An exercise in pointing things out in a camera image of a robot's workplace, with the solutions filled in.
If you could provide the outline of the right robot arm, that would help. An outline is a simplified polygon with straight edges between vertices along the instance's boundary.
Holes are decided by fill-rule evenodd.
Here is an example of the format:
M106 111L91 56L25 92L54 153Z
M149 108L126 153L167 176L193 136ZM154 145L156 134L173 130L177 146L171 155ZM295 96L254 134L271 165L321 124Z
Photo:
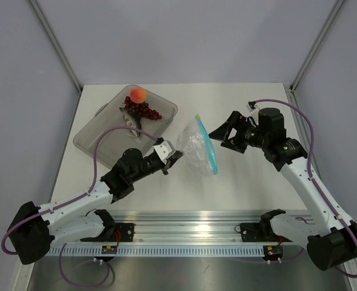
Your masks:
M244 153L259 148L266 160L290 183L315 225L308 226L277 209L261 215L260 235L266 240L283 237L305 249L320 270L357 258L357 222L335 201L308 164L308 153L296 139L287 137L279 109L264 108L258 118L234 111L209 133L222 147Z

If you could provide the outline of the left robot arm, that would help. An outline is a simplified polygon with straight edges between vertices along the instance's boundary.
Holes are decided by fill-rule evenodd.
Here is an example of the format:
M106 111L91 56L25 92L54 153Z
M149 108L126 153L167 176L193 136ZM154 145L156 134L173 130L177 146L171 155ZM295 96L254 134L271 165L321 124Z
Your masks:
M91 189L40 206L31 201L23 204L6 233L14 247L12 253L28 265L72 241L111 240L116 223L105 208L125 198L140 179L158 171L167 174L182 156L181 151L169 150L164 144L154 146L147 156L128 149Z

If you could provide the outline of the clear zip top bag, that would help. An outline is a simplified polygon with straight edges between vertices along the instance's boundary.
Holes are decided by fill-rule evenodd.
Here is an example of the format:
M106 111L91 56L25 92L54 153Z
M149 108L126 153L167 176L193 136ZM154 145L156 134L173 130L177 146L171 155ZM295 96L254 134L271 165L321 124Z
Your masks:
M190 173L201 176L218 174L215 148L199 115L195 115L178 135L176 148L183 153Z

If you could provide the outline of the grey toy fish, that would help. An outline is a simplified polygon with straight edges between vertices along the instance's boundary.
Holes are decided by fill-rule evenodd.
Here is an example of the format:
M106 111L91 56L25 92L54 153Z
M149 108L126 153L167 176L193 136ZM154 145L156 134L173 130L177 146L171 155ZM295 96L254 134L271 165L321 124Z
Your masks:
M141 142L141 133L134 130L134 128L141 130L142 125L141 125L141 117L139 115L134 115L131 114L125 107L119 107L120 112L123 115L123 119L125 121L125 125L127 127L132 127L132 129L129 129L129 134L128 136L131 136L135 139L136 143Z

